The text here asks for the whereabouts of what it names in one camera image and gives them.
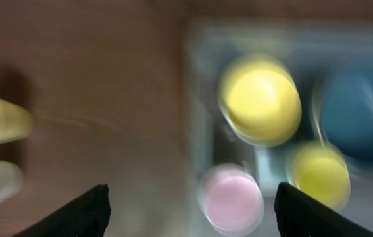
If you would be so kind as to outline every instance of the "wooden surface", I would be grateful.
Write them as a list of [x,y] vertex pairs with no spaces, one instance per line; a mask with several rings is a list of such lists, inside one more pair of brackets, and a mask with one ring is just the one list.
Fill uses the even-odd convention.
[[24,189],[0,205],[0,236],[109,184],[106,236],[186,236],[181,28],[150,1],[0,0],[0,97],[35,129],[0,145]]
[[373,20],[373,1],[188,0],[195,16],[281,18],[283,20]]

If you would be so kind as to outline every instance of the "pink cup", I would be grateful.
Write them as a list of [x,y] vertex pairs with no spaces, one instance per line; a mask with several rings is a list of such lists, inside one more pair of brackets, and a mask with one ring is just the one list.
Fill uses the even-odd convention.
[[199,194],[210,223],[226,236],[254,231],[264,215],[264,200],[255,180],[237,165],[220,165],[208,176]]

